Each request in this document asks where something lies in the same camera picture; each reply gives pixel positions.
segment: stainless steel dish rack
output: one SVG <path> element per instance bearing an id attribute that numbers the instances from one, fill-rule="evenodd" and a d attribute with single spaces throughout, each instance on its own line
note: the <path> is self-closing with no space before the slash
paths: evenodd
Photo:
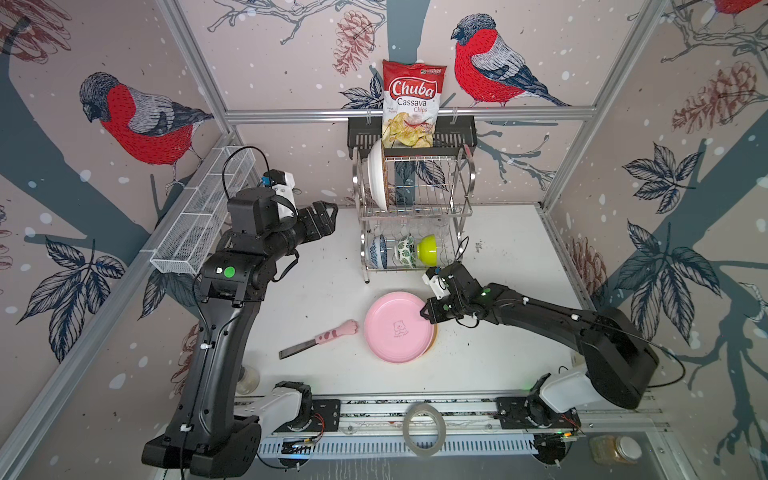
<path id="1" fill-rule="evenodd" d="M 466 218 L 472 215 L 470 198 L 475 188 L 475 164 L 469 146 L 441 148 L 439 155 L 387 156 L 385 170 L 387 208 L 379 207 L 371 195 L 367 158 L 353 148 L 353 191 L 360 221 L 360 259 L 366 283 L 371 271 L 424 270 L 402 265 L 395 256 L 398 240 L 413 235 L 415 244 L 434 234 L 438 247 L 438 266 L 451 263 L 464 234 Z M 404 149 L 397 149 L 402 155 Z M 371 260 L 371 243 L 383 235 L 387 267 Z"/>

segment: white plate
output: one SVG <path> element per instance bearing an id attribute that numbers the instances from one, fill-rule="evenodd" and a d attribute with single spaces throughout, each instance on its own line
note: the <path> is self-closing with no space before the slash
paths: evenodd
<path id="1" fill-rule="evenodd" d="M 384 185 L 382 141 L 378 139 L 368 154 L 368 178 L 371 183 L 371 196 L 382 210 L 387 210 L 386 187 Z"/>

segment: chip bag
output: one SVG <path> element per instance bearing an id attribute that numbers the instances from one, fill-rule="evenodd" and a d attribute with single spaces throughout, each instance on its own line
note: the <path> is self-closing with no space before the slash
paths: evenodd
<path id="1" fill-rule="evenodd" d="M 384 61 L 382 143 L 431 147 L 445 67 Z"/>

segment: lime green bowl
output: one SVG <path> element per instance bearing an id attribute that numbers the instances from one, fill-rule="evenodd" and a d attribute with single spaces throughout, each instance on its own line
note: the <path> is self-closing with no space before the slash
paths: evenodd
<path id="1" fill-rule="evenodd" d="M 427 266 L 437 266 L 437 240 L 434 235 L 427 235 L 416 246 L 416 255 Z"/>

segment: bird illustration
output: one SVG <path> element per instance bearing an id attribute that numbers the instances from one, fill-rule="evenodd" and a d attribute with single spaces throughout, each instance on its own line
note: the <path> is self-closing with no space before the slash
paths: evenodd
<path id="1" fill-rule="evenodd" d="M 195 130 L 214 117 L 165 95 L 145 94 L 101 71 L 83 81 L 80 102 L 88 121 L 98 118 L 133 158 L 150 165 L 173 166 L 174 179 L 165 186 L 166 194 L 174 185 L 184 186 L 176 180 L 176 162 L 187 150 L 195 153 Z"/>
<path id="2" fill-rule="evenodd" d="M 711 12 L 711 15 L 709 19 L 707 19 L 704 23 L 703 30 L 708 30 L 710 22 L 712 22 L 713 18 L 715 18 L 715 15 L 718 13 L 725 13 L 731 15 L 733 18 L 733 27 L 728 32 L 731 32 L 737 28 L 743 28 L 744 25 L 740 25 L 736 22 L 736 15 L 740 14 L 744 10 L 747 10 L 748 8 L 753 7 L 754 5 L 757 5 L 762 0 L 690 0 L 690 2 L 683 3 L 681 6 L 677 7 L 677 10 L 683 10 L 684 8 L 688 8 L 692 5 L 695 5 L 699 2 L 708 2 L 714 5 L 714 12 Z"/>
<path id="3" fill-rule="evenodd" d="M 481 101 L 503 107 L 519 97 L 539 97 L 559 107 L 568 106 L 550 95 L 522 55 L 509 48 L 490 15 L 475 13 L 462 18 L 451 39 L 456 40 L 456 80 L 475 100 L 472 107 Z"/>

